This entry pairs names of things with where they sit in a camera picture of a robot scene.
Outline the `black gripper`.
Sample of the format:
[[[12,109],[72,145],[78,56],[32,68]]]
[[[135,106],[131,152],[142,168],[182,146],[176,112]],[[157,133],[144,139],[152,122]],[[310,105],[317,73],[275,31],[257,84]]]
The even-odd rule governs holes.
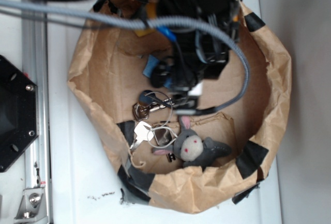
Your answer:
[[[168,38],[173,51],[170,55],[159,58],[170,69],[173,106],[177,115],[208,115],[216,113],[239,101],[239,95],[235,95],[228,101],[206,109],[199,109],[199,98],[202,95],[204,80],[204,64],[200,62],[195,51],[195,32],[202,31],[208,35],[223,41],[230,51],[239,55],[239,47],[236,44],[238,38],[238,21],[231,24],[220,25],[215,15],[207,18],[210,25],[209,31],[194,28],[169,28],[158,27],[158,31]]]

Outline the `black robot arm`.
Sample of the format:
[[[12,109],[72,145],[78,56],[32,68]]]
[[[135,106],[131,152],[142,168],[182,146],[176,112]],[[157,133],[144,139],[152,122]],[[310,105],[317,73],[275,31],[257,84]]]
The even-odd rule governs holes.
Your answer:
[[[173,53],[147,64],[147,75],[155,88],[168,87],[179,114],[207,115],[239,101],[246,91],[225,103],[198,109],[201,85],[216,79],[237,46],[239,0],[1,0],[9,9],[58,14],[89,19],[103,26],[131,31],[157,31],[172,44]]]

